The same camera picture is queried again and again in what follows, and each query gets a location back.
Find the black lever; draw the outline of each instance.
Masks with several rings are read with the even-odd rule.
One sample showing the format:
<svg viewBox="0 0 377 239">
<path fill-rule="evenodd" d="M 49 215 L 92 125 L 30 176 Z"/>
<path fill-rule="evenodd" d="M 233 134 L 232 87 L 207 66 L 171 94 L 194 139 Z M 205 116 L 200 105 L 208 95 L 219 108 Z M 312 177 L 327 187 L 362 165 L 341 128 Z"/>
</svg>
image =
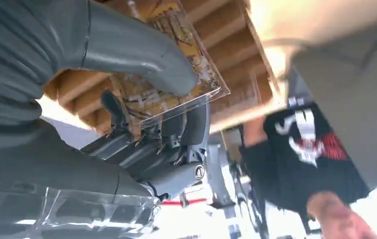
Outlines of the black lever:
<svg viewBox="0 0 377 239">
<path fill-rule="evenodd" d="M 111 114 L 111 125 L 113 129 L 123 129 L 128 127 L 120 101 L 110 90 L 106 90 L 102 93 L 100 101 L 105 109 Z"/>
</svg>

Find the person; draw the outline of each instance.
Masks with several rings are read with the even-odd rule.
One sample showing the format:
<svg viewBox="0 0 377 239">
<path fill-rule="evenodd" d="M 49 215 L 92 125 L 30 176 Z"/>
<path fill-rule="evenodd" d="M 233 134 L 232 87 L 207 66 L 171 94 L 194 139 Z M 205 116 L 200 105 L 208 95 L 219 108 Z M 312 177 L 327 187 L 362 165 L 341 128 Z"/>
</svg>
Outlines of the person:
<svg viewBox="0 0 377 239">
<path fill-rule="evenodd" d="M 260 197 L 319 221 L 325 239 L 376 239 L 349 208 L 366 186 L 317 104 L 245 123 L 242 160 Z"/>
</svg>

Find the bright light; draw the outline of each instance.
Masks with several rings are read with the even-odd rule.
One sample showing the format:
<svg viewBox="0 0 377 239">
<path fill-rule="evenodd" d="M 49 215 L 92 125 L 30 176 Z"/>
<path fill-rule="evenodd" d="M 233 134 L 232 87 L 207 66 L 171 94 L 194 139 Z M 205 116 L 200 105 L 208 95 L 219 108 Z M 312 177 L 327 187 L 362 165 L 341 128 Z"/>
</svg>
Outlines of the bright light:
<svg viewBox="0 0 377 239">
<path fill-rule="evenodd" d="M 21 221 L 18 221 L 14 224 L 18 224 L 18 225 L 33 225 L 35 224 L 36 220 L 21 220 Z M 90 228 L 93 228 L 93 227 L 108 227 L 108 228 L 140 228 L 142 227 L 143 225 L 142 224 L 139 224 L 139 223 L 134 223 L 134 224 L 131 224 L 131 223 L 114 223 L 114 222 L 109 222 L 109 221 L 98 221 L 98 220 L 95 220 L 93 223 L 89 224 L 89 223 L 76 223 L 76 222 L 69 222 L 69 223 L 66 223 L 66 225 L 74 225 L 74 226 L 88 226 Z"/>
<path fill-rule="evenodd" d="M 14 224 L 18 224 L 18 225 L 33 225 L 35 224 L 36 220 L 29 220 L 29 219 L 26 219 L 26 220 L 21 220 L 21 221 L 18 221 Z"/>
</svg>

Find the white logo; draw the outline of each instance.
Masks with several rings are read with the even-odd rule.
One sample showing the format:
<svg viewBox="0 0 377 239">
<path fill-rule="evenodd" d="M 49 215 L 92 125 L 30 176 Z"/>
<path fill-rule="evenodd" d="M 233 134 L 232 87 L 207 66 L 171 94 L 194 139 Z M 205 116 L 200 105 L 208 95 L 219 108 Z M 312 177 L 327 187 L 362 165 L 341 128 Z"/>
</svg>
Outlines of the white logo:
<svg viewBox="0 0 377 239">
<path fill-rule="evenodd" d="M 276 123 L 275 130 L 281 135 L 287 135 L 294 122 L 300 132 L 301 143 L 295 142 L 294 138 L 290 136 L 288 139 L 289 145 L 298 154 L 300 161 L 317 168 L 316 159 L 322 155 L 324 145 L 321 141 L 316 141 L 313 112 L 310 109 L 296 111 L 293 115 L 284 119 L 283 126 Z"/>
</svg>

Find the clear plastic sheet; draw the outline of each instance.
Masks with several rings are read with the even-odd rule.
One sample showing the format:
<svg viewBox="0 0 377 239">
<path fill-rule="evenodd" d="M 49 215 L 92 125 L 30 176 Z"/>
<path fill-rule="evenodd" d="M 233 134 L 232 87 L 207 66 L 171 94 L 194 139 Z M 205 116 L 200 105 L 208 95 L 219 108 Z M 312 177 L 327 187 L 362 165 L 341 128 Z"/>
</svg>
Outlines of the clear plastic sheet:
<svg viewBox="0 0 377 239">
<path fill-rule="evenodd" d="M 0 183 L 0 239 L 138 238 L 159 210 L 155 197 Z"/>
<path fill-rule="evenodd" d="M 125 12 L 173 39 L 198 74 L 194 89 L 177 97 L 157 90 L 138 75 L 114 73 L 110 79 L 120 92 L 130 124 L 153 126 L 229 94 L 178 0 L 128 0 L 127 5 Z"/>
</svg>

